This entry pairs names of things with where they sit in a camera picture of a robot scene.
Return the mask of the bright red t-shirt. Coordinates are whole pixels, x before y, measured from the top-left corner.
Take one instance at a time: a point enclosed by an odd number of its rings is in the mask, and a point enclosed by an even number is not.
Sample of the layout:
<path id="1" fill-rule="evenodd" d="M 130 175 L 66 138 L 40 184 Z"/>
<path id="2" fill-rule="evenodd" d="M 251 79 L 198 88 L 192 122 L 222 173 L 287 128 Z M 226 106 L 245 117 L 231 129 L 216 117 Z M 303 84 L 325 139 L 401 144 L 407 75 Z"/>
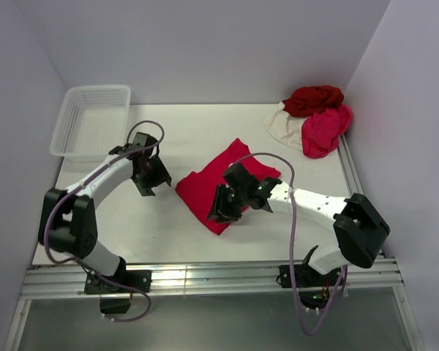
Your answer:
<path id="1" fill-rule="evenodd" d="M 224 184 L 222 174 L 235 161 L 250 154 L 248 145 L 236 138 L 201 171 L 192 171 L 177 183 L 175 191 L 197 220 L 215 235 L 229 227 L 228 223 L 209 221 L 207 216 L 214 202 L 217 185 Z"/>

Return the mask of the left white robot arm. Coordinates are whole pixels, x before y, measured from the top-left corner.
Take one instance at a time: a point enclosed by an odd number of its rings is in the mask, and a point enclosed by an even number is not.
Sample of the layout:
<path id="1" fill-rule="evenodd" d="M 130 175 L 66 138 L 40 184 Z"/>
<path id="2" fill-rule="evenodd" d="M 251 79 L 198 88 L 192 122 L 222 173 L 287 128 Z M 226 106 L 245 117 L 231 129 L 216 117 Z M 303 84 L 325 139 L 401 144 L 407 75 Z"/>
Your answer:
<path id="1" fill-rule="evenodd" d="M 150 271 L 129 271 L 124 258 L 98 240 L 96 210 L 120 184 L 131 180 L 143 197 L 172 178 L 159 156 L 160 140 L 137 132 L 130 143 L 113 148 L 103 163 L 66 189 L 45 193 L 38 241 L 47 256 L 65 254 L 89 271 L 89 294 L 149 291 Z"/>

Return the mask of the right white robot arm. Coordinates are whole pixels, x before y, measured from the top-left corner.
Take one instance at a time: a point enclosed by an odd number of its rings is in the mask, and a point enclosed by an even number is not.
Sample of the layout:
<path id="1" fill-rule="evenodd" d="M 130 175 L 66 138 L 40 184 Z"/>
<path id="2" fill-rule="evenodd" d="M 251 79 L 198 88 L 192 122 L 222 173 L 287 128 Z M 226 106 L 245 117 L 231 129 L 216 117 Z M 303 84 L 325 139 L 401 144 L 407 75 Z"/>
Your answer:
<path id="1" fill-rule="evenodd" d="M 336 238 L 328 246 L 314 246 L 302 263 L 291 270 L 304 286 L 318 285 L 344 265 L 371 268 L 390 228 L 369 199 L 360 193 L 332 197 L 292 189 L 278 178 L 262 181 L 239 164 L 231 165 L 217 185 L 207 218 L 218 223 L 236 222 L 243 208 L 301 216 L 329 230 Z"/>

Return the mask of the white plastic mesh basket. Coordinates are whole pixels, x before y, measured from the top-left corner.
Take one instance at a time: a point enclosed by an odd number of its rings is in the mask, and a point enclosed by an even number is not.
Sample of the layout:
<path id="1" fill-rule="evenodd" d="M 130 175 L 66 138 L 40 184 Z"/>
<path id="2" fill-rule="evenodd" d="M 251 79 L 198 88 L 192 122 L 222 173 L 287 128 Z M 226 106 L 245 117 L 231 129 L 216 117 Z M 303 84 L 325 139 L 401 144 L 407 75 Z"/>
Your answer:
<path id="1" fill-rule="evenodd" d="M 76 162 L 102 161 L 125 143 L 131 89 L 124 85 L 80 86 L 67 91 L 49 151 Z"/>

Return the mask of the white t-shirt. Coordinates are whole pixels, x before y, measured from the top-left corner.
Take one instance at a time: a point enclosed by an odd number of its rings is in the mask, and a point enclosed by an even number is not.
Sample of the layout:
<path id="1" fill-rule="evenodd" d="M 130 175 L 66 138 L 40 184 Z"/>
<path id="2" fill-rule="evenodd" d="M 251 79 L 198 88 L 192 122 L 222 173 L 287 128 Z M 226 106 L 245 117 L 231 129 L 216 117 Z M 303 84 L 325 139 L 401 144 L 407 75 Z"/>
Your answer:
<path id="1" fill-rule="evenodd" d="M 280 102 L 274 111 L 264 118 L 267 132 L 281 144 L 302 151 L 301 128 L 306 118 L 292 117 Z"/>

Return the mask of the pink t-shirt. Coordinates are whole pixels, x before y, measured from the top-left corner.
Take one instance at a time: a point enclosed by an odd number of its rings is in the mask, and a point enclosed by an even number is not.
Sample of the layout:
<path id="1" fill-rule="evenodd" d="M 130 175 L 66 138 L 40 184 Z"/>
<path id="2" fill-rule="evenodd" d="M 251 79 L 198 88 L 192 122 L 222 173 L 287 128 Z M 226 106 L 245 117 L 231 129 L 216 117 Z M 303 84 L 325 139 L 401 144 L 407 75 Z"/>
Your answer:
<path id="1" fill-rule="evenodd" d="M 352 119 L 352 110 L 347 105 L 308 117 L 301 127 L 303 154 L 310 159 L 326 157 L 337 149 L 339 137 L 347 131 Z"/>

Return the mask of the dark red t-shirt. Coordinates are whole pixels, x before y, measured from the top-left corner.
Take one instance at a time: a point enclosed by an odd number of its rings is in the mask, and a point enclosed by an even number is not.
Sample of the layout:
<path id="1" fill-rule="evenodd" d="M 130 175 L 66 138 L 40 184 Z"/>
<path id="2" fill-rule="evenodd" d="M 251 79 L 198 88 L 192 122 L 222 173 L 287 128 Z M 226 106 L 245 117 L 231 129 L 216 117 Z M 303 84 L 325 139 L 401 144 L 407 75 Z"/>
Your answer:
<path id="1" fill-rule="evenodd" d="M 283 100 L 283 110 L 295 118 L 305 118 L 314 113 L 322 113 L 328 108 L 342 105 L 344 94 L 333 86 L 304 86 L 296 89 Z"/>

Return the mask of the aluminium mounting rail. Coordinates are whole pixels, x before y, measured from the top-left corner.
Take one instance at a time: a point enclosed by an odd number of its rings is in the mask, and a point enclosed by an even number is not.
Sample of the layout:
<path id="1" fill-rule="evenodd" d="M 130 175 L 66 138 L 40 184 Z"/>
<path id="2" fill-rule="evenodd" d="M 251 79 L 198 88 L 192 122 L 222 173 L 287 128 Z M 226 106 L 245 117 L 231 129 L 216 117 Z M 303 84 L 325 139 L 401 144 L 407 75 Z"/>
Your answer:
<path id="1" fill-rule="evenodd" d="M 148 295 L 220 295 L 284 292 L 277 283 L 285 261 L 129 265 L 128 271 L 151 271 Z M 369 269 L 348 267 L 349 289 L 402 287 L 404 281 L 394 258 L 377 258 Z M 18 298 L 126 298 L 129 294 L 101 290 L 76 265 L 38 266 L 26 272 Z"/>

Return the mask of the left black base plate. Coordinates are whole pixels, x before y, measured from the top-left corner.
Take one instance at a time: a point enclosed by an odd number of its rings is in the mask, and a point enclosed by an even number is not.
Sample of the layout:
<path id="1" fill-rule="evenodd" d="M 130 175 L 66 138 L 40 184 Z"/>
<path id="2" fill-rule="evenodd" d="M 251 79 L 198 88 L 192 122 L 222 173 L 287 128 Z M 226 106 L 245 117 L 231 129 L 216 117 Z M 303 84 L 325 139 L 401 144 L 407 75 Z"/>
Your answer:
<path id="1" fill-rule="evenodd" d="M 127 271 L 121 277 L 107 277 L 88 273 L 84 287 L 85 295 L 108 295 L 119 293 L 148 293 L 151 286 L 150 270 Z"/>

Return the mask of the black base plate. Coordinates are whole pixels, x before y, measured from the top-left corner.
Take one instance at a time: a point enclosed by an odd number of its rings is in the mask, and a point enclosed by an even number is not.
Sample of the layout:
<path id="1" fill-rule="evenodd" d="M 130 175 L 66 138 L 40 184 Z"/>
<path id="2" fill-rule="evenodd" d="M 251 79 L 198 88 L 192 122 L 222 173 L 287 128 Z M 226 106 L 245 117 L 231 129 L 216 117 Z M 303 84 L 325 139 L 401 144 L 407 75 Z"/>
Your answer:
<path id="1" fill-rule="evenodd" d="M 148 293 L 151 286 L 150 270 L 127 271 L 121 277 L 107 277 L 88 273 L 84 287 L 85 295 L 108 295 L 119 293 Z"/>
<path id="2" fill-rule="evenodd" d="M 330 287 L 337 283 L 340 277 L 341 270 L 336 268 L 326 275 L 321 275 L 317 271 L 314 271 L 307 265 L 294 265 L 294 278 L 296 286 L 298 288 L 311 288 L 311 287 Z M 279 274 L 275 279 L 275 282 L 281 288 L 291 288 L 291 278 L 289 265 L 280 265 Z"/>

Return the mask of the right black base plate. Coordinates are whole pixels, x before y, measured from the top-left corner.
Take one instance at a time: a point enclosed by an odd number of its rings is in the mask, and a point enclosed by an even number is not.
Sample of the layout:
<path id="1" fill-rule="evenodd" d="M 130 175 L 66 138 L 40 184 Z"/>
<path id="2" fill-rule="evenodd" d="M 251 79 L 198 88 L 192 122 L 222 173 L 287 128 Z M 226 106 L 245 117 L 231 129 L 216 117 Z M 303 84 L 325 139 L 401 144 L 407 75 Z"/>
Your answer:
<path id="1" fill-rule="evenodd" d="M 317 271 L 314 271 L 307 265 L 294 265 L 294 278 L 296 286 L 298 288 L 311 288 L 311 287 L 330 287 L 337 283 L 340 277 L 341 270 L 336 268 L 326 275 L 321 275 Z M 291 278 L 289 265 L 280 265 L 279 274 L 275 279 L 275 282 L 281 288 L 291 288 Z"/>

